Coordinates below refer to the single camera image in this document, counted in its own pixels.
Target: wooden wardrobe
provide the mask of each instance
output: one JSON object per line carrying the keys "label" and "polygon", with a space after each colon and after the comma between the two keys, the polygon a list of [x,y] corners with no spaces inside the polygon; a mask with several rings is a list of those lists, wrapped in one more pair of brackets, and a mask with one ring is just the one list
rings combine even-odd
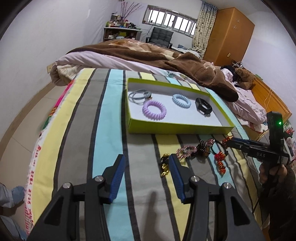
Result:
{"label": "wooden wardrobe", "polygon": [[236,8],[217,11],[203,60],[216,66],[242,61],[255,25]]}

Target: purple coil hair tie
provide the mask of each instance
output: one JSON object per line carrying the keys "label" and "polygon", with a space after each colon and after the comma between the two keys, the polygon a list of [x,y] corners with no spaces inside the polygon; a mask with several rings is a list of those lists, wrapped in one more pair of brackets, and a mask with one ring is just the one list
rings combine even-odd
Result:
{"label": "purple coil hair tie", "polygon": [[[156,114],[156,113],[153,113],[150,110],[148,110],[148,106],[150,106],[150,105],[153,105],[153,106],[156,106],[157,108],[159,108],[161,110],[161,113]],[[159,121],[165,117],[166,108],[162,103],[160,103],[156,100],[148,100],[144,103],[143,108],[142,108],[142,112],[147,118]]]}

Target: window frame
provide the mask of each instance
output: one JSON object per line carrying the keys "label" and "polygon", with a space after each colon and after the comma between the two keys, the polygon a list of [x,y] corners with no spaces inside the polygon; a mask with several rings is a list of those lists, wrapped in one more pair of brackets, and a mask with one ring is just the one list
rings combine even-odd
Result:
{"label": "window frame", "polygon": [[[151,10],[152,11],[153,10],[158,11],[156,20],[158,18],[159,12],[164,12],[164,16],[163,16],[163,19],[162,19],[161,24],[160,23],[151,23],[151,16],[152,16],[152,13],[151,13],[151,16],[150,16],[150,11]],[[170,14],[170,18],[169,18],[168,24],[165,25],[164,22],[166,20],[167,14]],[[174,17],[172,26],[169,27],[168,25],[170,23],[170,19],[171,19],[172,16],[175,16],[175,17]],[[177,21],[178,17],[181,17],[182,18],[182,21],[180,23],[180,27],[179,28],[175,28],[175,24],[176,24],[176,21]],[[180,28],[182,26],[182,22],[183,22],[184,19],[185,20],[188,20],[188,22],[187,22],[187,25],[185,27],[185,30],[183,31]],[[180,33],[180,34],[183,34],[183,35],[186,35],[188,37],[193,38],[194,33],[195,33],[195,30],[194,30],[193,34],[191,34],[191,32],[193,30],[192,28],[194,27],[194,24],[197,23],[197,19],[195,19],[193,17],[190,17],[188,15],[185,15],[183,13],[179,13],[179,12],[176,12],[176,11],[173,11],[173,10],[170,10],[170,9],[166,9],[166,8],[163,8],[163,7],[158,7],[158,6],[153,6],[153,5],[147,5],[145,14],[143,16],[142,23],[143,24],[148,24],[148,25],[153,25],[153,26],[156,26],[156,27],[166,28],[166,29],[172,30],[174,32],[177,32],[177,33]]]}

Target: teddy bear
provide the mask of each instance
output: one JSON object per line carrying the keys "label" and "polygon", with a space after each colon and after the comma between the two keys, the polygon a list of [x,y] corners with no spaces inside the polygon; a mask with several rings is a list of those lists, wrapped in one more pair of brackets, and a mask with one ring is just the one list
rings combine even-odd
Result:
{"label": "teddy bear", "polygon": [[253,81],[256,79],[255,75],[252,74],[247,69],[236,68],[235,72],[239,75],[240,78],[237,79],[237,82],[240,88],[248,90],[251,88]]}

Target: black smart band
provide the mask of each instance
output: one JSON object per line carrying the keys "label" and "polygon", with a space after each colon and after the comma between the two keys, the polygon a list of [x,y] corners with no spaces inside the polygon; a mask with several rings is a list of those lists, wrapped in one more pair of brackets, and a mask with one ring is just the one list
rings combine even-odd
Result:
{"label": "black smart band", "polygon": [[204,99],[196,98],[195,104],[196,104],[196,108],[202,111],[204,115],[209,115],[213,111],[211,105],[208,102],[206,102]]}

